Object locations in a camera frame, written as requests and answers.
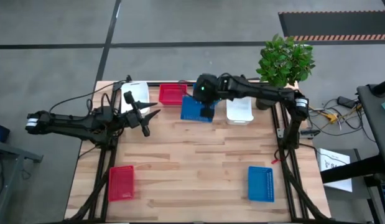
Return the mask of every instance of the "electronic device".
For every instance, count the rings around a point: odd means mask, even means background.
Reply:
[[[341,105],[341,106],[345,106],[345,107],[350,108],[350,109],[353,109],[356,105],[356,101],[351,100],[349,98],[345,98],[343,96],[339,96],[337,98],[337,104]]]
[[[10,130],[0,125],[0,142],[6,142],[9,134]]]

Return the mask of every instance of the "white box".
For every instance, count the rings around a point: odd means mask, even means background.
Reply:
[[[132,110],[132,106],[126,103],[123,95],[124,93],[131,91],[132,97],[134,100],[140,101],[141,103],[149,103],[149,89],[147,82],[130,82],[122,85],[122,103],[121,103],[121,112],[125,113],[129,110]],[[142,115],[149,113],[149,108],[144,108],[140,110]]]
[[[250,97],[226,101],[227,123],[247,125],[253,120],[252,102]]]

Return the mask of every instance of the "paper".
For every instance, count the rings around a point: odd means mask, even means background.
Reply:
[[[332,168],[338,167],[338,166],[343,166],[346,164],[350,164],[350,157],[349,156],[346,156],[346,155],[343,155],[340,153],[336,153],[336,152],[332,152],[332,151],[329,151],[326,149],[318,149],[318,151],[320,152],[320,154],[319,154],[319,166],[320,166],[321,171],[332,169]],[[324,186],[333,187],[335,189],[345,190],[348,192],[353,191],[351,179],[339,180],[336,182],[326,183],[326,184],[324,184]]]

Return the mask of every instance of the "black mat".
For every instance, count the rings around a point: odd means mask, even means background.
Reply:
[[[385,11],[280,12],[295,40],[385,40]]]

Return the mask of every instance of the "plant pot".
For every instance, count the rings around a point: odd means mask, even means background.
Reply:
[[[259,110],[267,110],[268,108],[272,107],[276,101],[272,100],[265,100],[265,99],[256,99],[256,107]]]

